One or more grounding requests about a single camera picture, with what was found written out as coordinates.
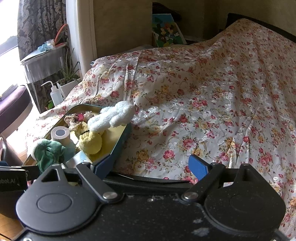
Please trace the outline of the yellow fluffy sock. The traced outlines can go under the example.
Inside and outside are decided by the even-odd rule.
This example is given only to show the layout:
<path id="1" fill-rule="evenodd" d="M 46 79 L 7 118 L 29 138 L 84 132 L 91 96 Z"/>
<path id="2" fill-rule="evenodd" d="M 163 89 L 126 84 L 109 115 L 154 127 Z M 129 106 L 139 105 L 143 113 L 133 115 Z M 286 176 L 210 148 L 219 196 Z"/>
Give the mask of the yellow fluffy sock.
<path id="1" fill-rule="evenodd" d="M 89 130 L 86 122 L 81 121 L 74 128 L 75 136 L 78 138 L 78 145 L 87 155 L 97 154 L 102 147 L 102 135 L 103 132 L 92 132 Z"/>

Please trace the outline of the green white plush toy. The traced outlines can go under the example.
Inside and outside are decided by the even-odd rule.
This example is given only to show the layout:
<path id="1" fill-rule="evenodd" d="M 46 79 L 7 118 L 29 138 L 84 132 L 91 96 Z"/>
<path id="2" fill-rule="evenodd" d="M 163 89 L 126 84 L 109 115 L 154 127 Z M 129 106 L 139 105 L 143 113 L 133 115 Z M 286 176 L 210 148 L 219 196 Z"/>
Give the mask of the green white plush toy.
<path id="1" fill-rule="evenodd" d="M 31 156 L 43 173 L 49 166 L 62 163 L 65 151 L 66 148 L 60 142 L 40 138 L 34 142 Z"/>

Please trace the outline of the white tape roll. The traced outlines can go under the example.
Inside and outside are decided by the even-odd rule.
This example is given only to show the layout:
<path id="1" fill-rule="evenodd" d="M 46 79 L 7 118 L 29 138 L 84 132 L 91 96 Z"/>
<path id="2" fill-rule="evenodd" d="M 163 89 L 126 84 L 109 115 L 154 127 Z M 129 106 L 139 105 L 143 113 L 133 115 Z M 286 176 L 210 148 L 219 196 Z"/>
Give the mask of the white tape roll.
<path id="1" fill-rule="evenodd" d="M 51 130 L 51 139 L 66 146 L 70 143 L 70 131 L 65 126 L 57 126 Z"/>

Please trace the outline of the cream lace scrunchie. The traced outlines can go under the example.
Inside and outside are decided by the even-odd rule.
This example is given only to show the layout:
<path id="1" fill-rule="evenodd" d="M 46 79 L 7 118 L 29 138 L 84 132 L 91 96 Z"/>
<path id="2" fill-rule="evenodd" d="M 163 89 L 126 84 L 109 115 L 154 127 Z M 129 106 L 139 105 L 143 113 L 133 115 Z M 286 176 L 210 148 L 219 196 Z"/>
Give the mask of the cream lace scrunchie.
<path id="1" fill-rule="evenodd" d="M 95 114 L 92 111 L 85 111 L 82 113 L 67 114 L 64 117 L 65 123 L 67 123 L 69 131 L 78 131 L 80 128 L 84 128 L 88 121 L 94 117 Z"/>

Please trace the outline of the gold metal tin tray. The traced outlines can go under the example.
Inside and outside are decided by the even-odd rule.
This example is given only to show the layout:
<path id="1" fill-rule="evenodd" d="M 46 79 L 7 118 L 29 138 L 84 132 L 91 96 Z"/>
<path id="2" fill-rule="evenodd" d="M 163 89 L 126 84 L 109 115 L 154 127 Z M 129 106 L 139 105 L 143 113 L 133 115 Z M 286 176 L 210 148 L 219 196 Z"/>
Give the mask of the gold metal tin tray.
<path id="1" fill-rule="evenodd" d="M 59 119 L 56 119 L 55 125 L 53 125 L 53 127 L 67 126 L 64 121 L 64 117 L 67 114 L 82 113 L 85 111 L 92 111 L 94 114 L 98 114 L 100 110 L 101 110 L 100 106 L 89 105 L 89 104 L 79 104 L 77 106 L 72 107 L 69 111 L 65 113 L 65 115 L 61 116 Z M 132 129 L 131 124 L 128 124 L 125 126 L 118 126 L 116 128 L 110 127 L 109 129 L 107 129 L 102 135 L 101 150 L 95 155 L 89 155 L 88 159 L 90 159 L 90 161 L 94 163 L 95 161 L 98 161 L 103 157 L 110 155 L 115 163 L 115 161 L 119 158 L 121 154 L 125 141 L 130 135 L 131 129 Z"/>

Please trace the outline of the purple stool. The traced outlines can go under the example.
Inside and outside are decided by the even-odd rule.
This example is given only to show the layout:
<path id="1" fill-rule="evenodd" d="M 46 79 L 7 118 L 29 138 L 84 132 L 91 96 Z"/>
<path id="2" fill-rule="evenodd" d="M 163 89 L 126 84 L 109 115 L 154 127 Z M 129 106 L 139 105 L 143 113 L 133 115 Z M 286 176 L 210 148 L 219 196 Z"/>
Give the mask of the purple stool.
<path id="1" fill-rule="evenodd" d="M 8 97 L 1 100 L 1 133 L 7 129 L 31 104 L 25 85 L 18 86 Z"/>

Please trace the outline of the floral bed cover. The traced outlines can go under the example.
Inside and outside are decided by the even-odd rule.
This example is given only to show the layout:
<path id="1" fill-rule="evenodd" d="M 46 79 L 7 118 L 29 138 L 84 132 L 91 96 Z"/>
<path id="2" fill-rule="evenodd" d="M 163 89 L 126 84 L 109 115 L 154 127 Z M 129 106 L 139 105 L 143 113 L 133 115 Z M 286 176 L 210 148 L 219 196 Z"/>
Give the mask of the floral bed cover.
<path id="1" fill-rule="evenodd" d="M 241 19 L 206 42 L 99 58 L 68 97 L 29 124 L 27 146 L 78 104 L 135 106 L 114 171 L 187 180 L 191 154 L 251 164 L 283 198 L 295 236 L 295 43 Z"/>

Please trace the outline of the white squeeze bottle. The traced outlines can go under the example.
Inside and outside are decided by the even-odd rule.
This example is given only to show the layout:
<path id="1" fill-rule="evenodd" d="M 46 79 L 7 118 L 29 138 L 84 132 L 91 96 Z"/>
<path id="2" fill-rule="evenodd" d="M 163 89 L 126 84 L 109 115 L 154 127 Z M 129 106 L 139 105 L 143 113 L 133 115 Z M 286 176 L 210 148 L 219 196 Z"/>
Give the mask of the white squeeze bottle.
<path id="1" fill-rule="evenodd" d="M 50 92 L 50 96 L 51 99 L 53 101 L 54 106 L 59 105 L 60 103 L 63 102 L 63 96 L 62 93 L 60 92 L 60 89 L 58 89 L 52 81 L 47 81 L 45 83 L 43 83 L 41 86 L 44 86 L 46 84 L 50 84 L 51 85 L 51 92 Z"/>

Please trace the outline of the potted green plant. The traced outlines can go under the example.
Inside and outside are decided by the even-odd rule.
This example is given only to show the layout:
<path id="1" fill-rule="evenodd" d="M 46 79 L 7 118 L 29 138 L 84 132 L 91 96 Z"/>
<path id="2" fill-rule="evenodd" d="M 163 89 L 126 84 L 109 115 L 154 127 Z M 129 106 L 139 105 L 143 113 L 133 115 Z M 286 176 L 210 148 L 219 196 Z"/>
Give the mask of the potted green plant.
<path id="1" fill-rule="evenodd" d="M 80 76 L 80 62 L 75 64 L 72 61 L 72 54 L 74 49 L 67 48 L 64 66 L 60 69 L 62 78 L 58 80 L 57 86 L 62 93 L 63 99 L 65 99 L 71 90 L 81 81 Z"/>

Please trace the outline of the grey side table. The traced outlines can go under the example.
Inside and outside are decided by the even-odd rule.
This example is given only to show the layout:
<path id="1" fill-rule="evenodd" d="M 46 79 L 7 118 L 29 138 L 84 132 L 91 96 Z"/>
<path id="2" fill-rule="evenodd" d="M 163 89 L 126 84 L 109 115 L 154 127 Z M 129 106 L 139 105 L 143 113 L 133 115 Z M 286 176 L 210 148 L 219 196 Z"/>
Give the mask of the grey side table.
<path id="1" fill-rule="evenodd" d="M 51 99 L 47 81 L 56 83 L 62 78 L 61 69 L 65 66 L 67 44 L 59 44 L 55 49 L 38 53 L 36 50 L 21 60 L 29 92 L 39 113 L 46 111 Z"/>

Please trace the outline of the colourful picture book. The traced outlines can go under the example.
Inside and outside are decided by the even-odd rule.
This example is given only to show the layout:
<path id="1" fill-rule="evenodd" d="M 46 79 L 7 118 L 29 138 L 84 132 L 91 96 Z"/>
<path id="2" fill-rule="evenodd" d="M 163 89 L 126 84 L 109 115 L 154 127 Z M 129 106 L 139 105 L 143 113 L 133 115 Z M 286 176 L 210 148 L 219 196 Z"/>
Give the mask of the colourful picture book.
<path id="1" fill-rule="evenodd" d="M 152 14 L 152 33 L 158 48 L 187 44 L 171 14 Z"/>

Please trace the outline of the patterned curtain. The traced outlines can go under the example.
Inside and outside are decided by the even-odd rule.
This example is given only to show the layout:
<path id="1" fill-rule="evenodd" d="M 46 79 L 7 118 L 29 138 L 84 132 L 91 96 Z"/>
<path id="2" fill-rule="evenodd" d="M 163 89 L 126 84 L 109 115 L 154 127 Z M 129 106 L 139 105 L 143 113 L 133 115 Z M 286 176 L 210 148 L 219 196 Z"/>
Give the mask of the patterned curtain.
<path id="1" fill-rule="evenodd" d="M 57 0 L 19 1 L 17 42 L 20 59 L 54 39 L 66 23 L 66 2 Z"/>

